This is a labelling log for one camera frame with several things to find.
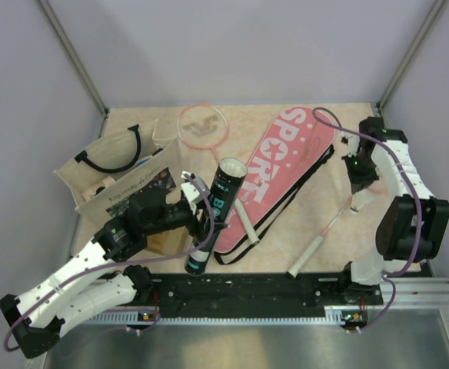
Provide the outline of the black shuttlecock tube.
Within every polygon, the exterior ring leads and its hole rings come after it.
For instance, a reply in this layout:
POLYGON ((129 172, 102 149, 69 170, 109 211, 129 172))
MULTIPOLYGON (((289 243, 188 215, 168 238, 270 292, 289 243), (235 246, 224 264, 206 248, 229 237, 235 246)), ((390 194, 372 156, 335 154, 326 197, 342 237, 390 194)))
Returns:
MULTIPOLYGON (((227 221, 231 206, 238 196, 247 173, 246 165, 236 158, 223 158, 219 161, 208 196, 215 221, 227 221)), ((190 275, 204 274, 219 235, 220 233, 214 234, 203 248, 196 248, 193 245, 193 252, 185 262, 185 270, 190 275)))

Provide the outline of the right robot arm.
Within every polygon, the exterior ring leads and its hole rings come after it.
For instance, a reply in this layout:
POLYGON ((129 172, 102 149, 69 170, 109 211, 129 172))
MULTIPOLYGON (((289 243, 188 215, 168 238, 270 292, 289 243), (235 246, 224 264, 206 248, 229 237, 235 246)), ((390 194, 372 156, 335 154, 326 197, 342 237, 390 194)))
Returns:
POLYGON ((449 201, 437 198, 424 184, 401 130, 386 128, 381 117, 358 125, 356 143, 343 157, 351 184, 352 211, 367 201, 368 189, 384 179, 390 204, 375 232, 374 247, 348 262, 337 286, 346 304, 374 298, 383 276, 405 269, 407 263, 435 258, 449 221, 449 201))

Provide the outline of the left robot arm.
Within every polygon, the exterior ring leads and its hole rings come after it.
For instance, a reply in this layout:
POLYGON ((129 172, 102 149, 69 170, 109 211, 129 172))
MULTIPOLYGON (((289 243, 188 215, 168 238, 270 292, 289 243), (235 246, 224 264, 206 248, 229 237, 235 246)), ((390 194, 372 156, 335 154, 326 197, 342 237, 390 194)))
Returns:
POLYGON ((148 303, 153 294, 148 264, 189 257, 199 269, 200 256, 211 250, 226 229, 230 208, 217 195, 186 182, 181 198, 166 201, 161 188, 130 196, 125 211, 112 218, 66 264, 20 295, 0 299, 9 329, 7 352, 28 359, 49 351, 72 328, 121 304, 148 303), (158 258, 135 259, 148 237, 184 228, 194 241, 187 251, 158 258))

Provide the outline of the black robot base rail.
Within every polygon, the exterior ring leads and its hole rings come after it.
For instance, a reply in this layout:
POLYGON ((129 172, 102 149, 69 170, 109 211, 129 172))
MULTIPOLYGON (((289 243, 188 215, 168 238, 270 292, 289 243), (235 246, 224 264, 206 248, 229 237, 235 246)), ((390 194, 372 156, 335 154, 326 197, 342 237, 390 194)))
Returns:
POLYGON ((153 274, 130 308, 157 307, 163 318, 320 317, 331 305, 355 308, 382 302, 378 286, 362 287, 344 272, 153 274))

